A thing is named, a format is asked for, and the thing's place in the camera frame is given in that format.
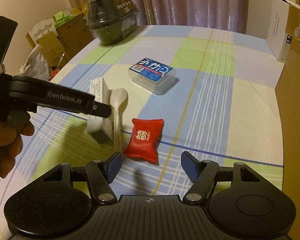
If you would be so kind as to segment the person's left hand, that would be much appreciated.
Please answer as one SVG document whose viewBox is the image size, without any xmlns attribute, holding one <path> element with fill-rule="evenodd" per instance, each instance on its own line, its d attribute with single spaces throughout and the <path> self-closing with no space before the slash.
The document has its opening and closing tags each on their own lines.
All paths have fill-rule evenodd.
<svg viewBox="0 0 300 240">
<path fill-rule="evenodd" d="M 23 149 L 23 140 L 21 135 L 32 136 L 34 126 L 28 121 L 18 134 L 15 128 L 8 126 L 0 121 L 0 147 L 3 147 L 3 153 L 0 156 L 0 177 L 6 178 L 15 165 L 16 156 Z"/>
</svg>

